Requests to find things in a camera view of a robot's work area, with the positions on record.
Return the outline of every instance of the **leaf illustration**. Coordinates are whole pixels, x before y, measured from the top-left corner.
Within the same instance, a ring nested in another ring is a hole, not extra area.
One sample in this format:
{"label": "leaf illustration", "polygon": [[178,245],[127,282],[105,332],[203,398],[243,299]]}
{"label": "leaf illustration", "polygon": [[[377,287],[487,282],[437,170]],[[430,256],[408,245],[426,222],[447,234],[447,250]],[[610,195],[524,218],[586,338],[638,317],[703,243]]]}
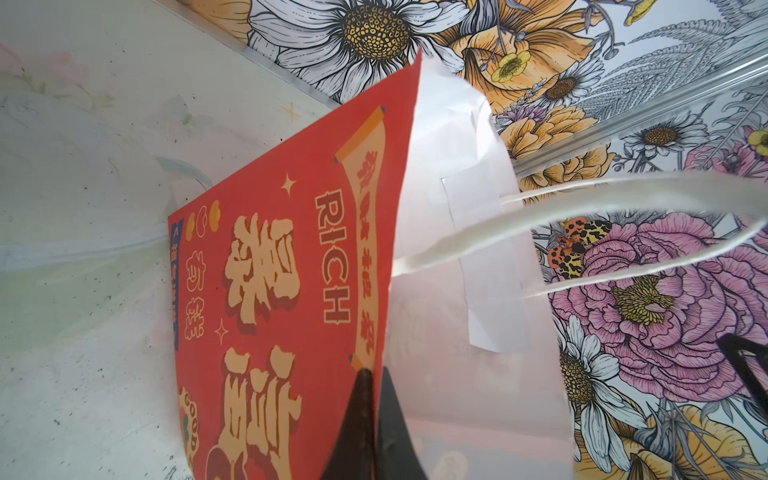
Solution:
{"label": "leaf illustration", "polygon": [[628,480],[659,480],[653,469],[646,462],[643,462],[639,456],[632,455],[630,460],[632,461],[632,466],[629,470]]}
{"label": "leaf illustration", "polygon": [[544,277],[545,283],[552,283],[558,275],[554,272],[554,269],[549,265],[540,265],[541,276]]}
{"label": "leaf illustration", "polygon": [[768,40],[768,18],[765,15],[758,16],[729,33],[726,39],[733,43],[713,59],[717,64],[732,63],[765,45]]}
{"label": "leaf illustration", "polygon": [[735,28],[746,24],[751,17],[741,10],[739,0],[710,0],[720,10],[720,14]]}
{"label": "leaf illustration", "polygon": [[744,410],[749,413],[755,420],[768,426],[768,418],[763,410],[757,405],[757,403],[750,397],[744,397]]}
{"label": "leaf illustration", "polygon": [[723,411],[728,415],[728,419],[733,421],[733,410],[730,408],[730,402],[723,402]]}
{"label": "leaf illustration", "polygon": [[[728,478],[727,474],[730,472],[723,468],[722,459],[724,458],[740,458],[744,464],[758,466],[750,444],[741,432],[713,420],[700,422],[697,415],[699,409],[694,406],[684,406],[681,410],[691,424],[709,434],[702,438],[693,433],[687,434],[694,461],[708,478]],[[749,473],[753,478],[768,478],[765,471],[751,469]]]}
{"label": "leaf illustration", "polygon": [[611,211],[608,212],[608,221],[616,225],[626,225],[628,223],[651,223],[667,216],[666,212],[653,212],[648,210],[634,211]]}
{"label": "leaf illustration", "polygon": [[611,72],[578,106],[601,121],[620,114],[706,73],[720,48],[718,42],[680,44],[642,55]]}
{"label": "leaf illustration", "polygon": [[560,244],[558,238],[565,237],[565,228],[560,225],[560,222],[550,222],[548,227],[549,241],[547,242],[547,250],[550,250],[552,247]]}
{"label": "leaf illustration", "polygon": [[741,8],[742,12],[757,13],[768,10],[768,0],[752,0]]}
{"label": "leaf illustration", "polygon": [[715,145],[716,149],[731,149],[736,141],[743,143],[744,139],[740,137],[740,127],[762,128],[768,124],[768,80],[753,84],[747,88],[739,90],[733,94],[734,97],[740,97],[737,101],[732,101],[723,107],[723,112],[736,110],[727,117],[717,119],[714,124],[725,124],[726,127],[715,130],[712,135],[716,135],[709,145]]}
{"label": "leaf illustration", "polygon": [[714,41],[722,40],[723,36],[728,35],[734,28],[726,22],[720,20],[691,20],[681,22],[676,25],[667,25],[657,28],[646,34],[635,38],[630,43],[645,40],[647,38],[668,37],[676,38],[688,43],[709,44]]}
{"label": "leaf illustration", "polygon": [[498,20],[498,2],[478,0],[459,26],[461,35],[471,35],[496,25]]}
{"label": "leaf illustration", "polygon": [[701,415],[699,422],[703,422],[704,419],[715,413],[720,408],[720,402],[708,402],[704,404],[704,408],[701,409]]}
{"label": "leaf illustration", "polygon": [[[636,468],[631,468],[629,472],[623,472],[617,468],[616,465],[611,465],[613,470],[611,470],[610,473],[601,471],[598,466],[595,465],[594,460],[592,460],[592,458],[587,453],[587,449],[584,446],[584,437],[581,436],[581,432],[574,432],[574,438],[576,439],[576,445],[578,445],[578,448],[581,450],[581,461],[574,462],[574,478],[578,480],[630,480],[630,478],[632,478],[630,475],[632,472],[636,471]],[[645,450],[642,445],[637,442],[633,442],[632,440],[621,439],[621,443],[623,444],[624,451],[627,453],[631,461],[637,457],[638,453],[647,452],[647,450]],[[656,478],[670,478],[669,472],[666,472],[667,476],[663,476],[665,473],[663,471],[663,465],[659,469],[662,471],[655,472]],[[642,480],[651,480],[653,477],[639,478],[642,478]]]}

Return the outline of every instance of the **floral wallpaper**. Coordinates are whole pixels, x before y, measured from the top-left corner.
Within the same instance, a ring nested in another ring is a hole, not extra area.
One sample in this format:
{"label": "floral wallpaper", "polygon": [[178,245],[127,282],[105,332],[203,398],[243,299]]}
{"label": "floral wallpaper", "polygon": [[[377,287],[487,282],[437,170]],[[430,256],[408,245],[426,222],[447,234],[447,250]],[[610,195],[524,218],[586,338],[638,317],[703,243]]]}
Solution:
{"label": "floral wallpaper", "polygon": [[[340,102],[419,49],[438,56],[488,98],[513,161],[768,43],[768,0],[181,1]],[[768,182],[768,81],[519,184],[671,170]],[[749,222],[585,212],[533,234],[542,274],[558,282],[687,255]],[[768,344],[768,229],[713,260],[550,300],[575,478],[768,479],[768,419],[716,344],[725,333]]]}

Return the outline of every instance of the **yellow scroll graphic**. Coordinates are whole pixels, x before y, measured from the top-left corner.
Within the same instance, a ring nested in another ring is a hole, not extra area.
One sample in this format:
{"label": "yellow scroll graphic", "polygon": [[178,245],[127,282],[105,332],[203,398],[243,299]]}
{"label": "yellow scroll graphic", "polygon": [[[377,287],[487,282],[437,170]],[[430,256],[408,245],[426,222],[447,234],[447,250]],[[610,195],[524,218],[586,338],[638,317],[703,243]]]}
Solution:
{"label": "yellow scroll graphic", "polygon": [[336,154],[355,196],[357,241],[357,328],[352,365],[373,369],[379,328],[376,191],[384,160],[384,110],[377,108]]}

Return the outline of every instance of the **butterfly illustration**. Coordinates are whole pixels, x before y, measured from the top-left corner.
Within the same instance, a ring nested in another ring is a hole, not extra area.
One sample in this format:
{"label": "butterfly illustration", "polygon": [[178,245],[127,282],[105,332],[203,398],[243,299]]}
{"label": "butterfly illustration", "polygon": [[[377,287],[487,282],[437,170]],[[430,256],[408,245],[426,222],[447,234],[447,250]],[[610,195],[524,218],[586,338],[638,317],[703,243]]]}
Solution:
{"label": "butterfly illustration", "polygon": [[563,222],[565,237],[559,237],[556,247],[549,249],[549,266],[563,278],[581,276],[581,256],[599,240],[611,232],[613,224],[604,220],[587,220],[586,217],[573,218]]}

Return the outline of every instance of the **flower center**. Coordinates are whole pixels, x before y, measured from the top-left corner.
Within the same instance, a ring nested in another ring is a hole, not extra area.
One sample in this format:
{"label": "flower center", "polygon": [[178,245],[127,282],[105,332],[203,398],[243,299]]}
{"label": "flower center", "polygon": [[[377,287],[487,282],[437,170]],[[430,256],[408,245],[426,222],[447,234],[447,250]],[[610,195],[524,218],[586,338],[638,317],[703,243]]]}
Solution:
{"label": "flower center", "polygon": [[658,276],[646,275],[634,279],[634,285],[626,289],[615,286],[611,294],[621,318],[645,326],[664,323],[664,314],[674,304],[674,297],[659,293],[658,283]]}
{"label": "flower center", "polygon": [[649,145],[663,147],[680,138],[674,128],[653,127],[643,135],[643,140]]}
{"label": "flower center", "polygon": [[560,78],[546,92],[544,96],[547,100],[560,100],[571,93],[576,86],[576,79],[573,77]]}
{"label": "flower center", "polygon": [[499,77],[514,77],[520,75],[517,70],[523,65],[523,60],[519,57],[511,58],[509,61],[502,63],[498,67]]}
{"label": "flower center", "polygon": [[343,20],[346,43],[371,60],[390,60],[408,46],[406,23],[392,12],[374,5],[360,5]]}
{"label": "flower center", "polygon": [[581,364],[573,357],[560,354],[560,370],[563,372],[565,392],[568,399],[576,405],[584,405],[592,400],[594,390],[589,383],[589,376]]}

